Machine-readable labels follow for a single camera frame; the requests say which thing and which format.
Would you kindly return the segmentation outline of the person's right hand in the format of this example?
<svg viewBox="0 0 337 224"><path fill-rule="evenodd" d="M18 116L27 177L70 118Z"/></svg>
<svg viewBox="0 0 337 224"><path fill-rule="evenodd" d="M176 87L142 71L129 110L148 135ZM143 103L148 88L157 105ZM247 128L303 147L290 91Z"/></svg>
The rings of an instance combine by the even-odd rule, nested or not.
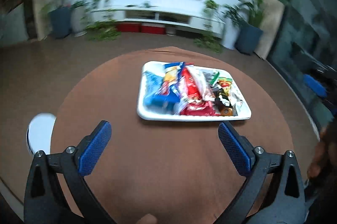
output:
<svg viewBox="0 0 337 224"><path fill-rule="evenodd" d="M336 117L320 132L320 140L307 169L307 178L317 177L328 163L336 167Z"/></svg>

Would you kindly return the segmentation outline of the person's left hand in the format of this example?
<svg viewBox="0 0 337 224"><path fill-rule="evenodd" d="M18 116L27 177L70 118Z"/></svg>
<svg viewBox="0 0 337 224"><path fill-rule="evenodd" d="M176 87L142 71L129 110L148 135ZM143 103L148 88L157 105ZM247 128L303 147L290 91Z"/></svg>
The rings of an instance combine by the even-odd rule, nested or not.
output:
<svg viewBox="0 0 337 224"><path fill-rule="evenodd" d="M136 224L157 224L158 219L152 214L146 214Z"/></svg>

